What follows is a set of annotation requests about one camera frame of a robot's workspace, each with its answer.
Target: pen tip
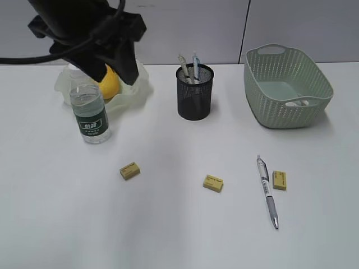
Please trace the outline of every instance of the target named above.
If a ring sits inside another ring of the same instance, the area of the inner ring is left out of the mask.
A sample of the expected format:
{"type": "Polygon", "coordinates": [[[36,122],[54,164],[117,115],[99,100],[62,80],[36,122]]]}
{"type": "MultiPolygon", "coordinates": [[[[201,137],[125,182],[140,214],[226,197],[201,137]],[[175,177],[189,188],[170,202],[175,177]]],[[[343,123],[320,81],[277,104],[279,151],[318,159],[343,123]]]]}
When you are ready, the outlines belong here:
{"type": "Polygon", "coordinates": [[[274,225],[274,227],[275,227],[276,230],[279,229],[279,222],[278,222],[278,218],[277,218],[277,217],[273,218],[273,225],[274,225]]]}

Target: ballpoint pen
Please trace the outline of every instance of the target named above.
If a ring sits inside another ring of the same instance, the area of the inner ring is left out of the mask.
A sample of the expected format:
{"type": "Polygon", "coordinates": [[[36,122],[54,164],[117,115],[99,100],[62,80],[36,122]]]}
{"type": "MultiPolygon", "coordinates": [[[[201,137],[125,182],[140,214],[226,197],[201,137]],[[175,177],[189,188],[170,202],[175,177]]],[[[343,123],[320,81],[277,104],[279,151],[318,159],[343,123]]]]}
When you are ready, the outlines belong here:
{"type": "Polygon", "coordinates": [[[197,57],[197,53],[193,54],[193,68],[195,73],[195,84],[200,83],[200,60],[197,57]]]}
{"type": "Polygon", "coordinates": [[[190,74],[189,74],[188,69],[187,69],[186,59],[182,55],[179,54],[178,55],[178,60],[179,60],[179,63],[181,64],[183,74],[185,75],[187,83],[188,84],[193,84],[192,79],[191,79],[190,74]]]}
{"type": "Polygon", "coordinates": [[[278,230],[279,229],[278,215],[275,209],[274,199],[273,196],[271,195],[271,191],[269,187],[269,176],[268,176],[267,166],[265,165],[265,162],[261,159],[259,155],[257,155],[257,166],[262,181],[265,199],[267,201],[270,218],[274,227],[278,230]]]}

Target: blue pen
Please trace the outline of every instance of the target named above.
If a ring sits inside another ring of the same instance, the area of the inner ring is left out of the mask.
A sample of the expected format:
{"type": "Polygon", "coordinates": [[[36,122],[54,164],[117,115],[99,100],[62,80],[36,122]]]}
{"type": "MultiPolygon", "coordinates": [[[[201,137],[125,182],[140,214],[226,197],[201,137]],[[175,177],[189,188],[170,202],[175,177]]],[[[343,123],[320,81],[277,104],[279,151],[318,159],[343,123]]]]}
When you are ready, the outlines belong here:
{"type": "Polygon", "coordinates": [[[194,67],[194,73],[195,73],[195,84],[200,83],[200,60],[197,57],[197,53],[194,52],[193,54],[193,67],[194,67]]]}

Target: white pen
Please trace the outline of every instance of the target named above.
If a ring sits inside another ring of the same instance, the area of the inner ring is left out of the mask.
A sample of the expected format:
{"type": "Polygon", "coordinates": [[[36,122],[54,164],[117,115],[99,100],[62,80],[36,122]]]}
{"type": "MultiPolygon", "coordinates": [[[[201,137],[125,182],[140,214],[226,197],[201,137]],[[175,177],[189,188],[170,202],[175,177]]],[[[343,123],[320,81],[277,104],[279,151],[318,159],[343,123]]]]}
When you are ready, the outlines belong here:
{"type": "Polygon", "coordinates": [[[188,69],[187,69],[186,59],[181,54],[179,54],[178,55],[178,60],[179,60],[179,63],[181,64],[183,74],[185,75],[187,83],[193,84],[192,79],[191,79],[190,74],[189,74],[188,69]]]}
{"type": "Polygon", "coordinates": [[[278,230],[279,229],[278,215],[275,209],[273,196],[271,195],[270,192],[267,166],[265,165],[265,162],[261,159],[259,155],[257,155],[257,166],[258,166],[260,178],[262,180],[262,186],[264,190],[265,199],[267,201],[270,218],[273,223],[273,226],[278,230]]]}

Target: pen holder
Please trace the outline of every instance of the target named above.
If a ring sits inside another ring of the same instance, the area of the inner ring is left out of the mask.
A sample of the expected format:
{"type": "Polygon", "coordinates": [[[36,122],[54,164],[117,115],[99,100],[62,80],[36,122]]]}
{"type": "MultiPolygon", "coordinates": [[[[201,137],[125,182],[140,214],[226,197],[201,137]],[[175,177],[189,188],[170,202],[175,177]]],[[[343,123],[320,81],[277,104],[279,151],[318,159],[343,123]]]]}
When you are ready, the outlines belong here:
{"type": "MultiPolygon", "coordinates": [[[[182,118],[188,120],[204,119],[211,110],[214,72],[204,64],[200,64],[199,67],[199,84],[189,84],[182,67],[176,72],[178,113],[182,118]]],[[[193,64],[188,64],[187,69],[192,81],[194,81],[193,64]]]]}

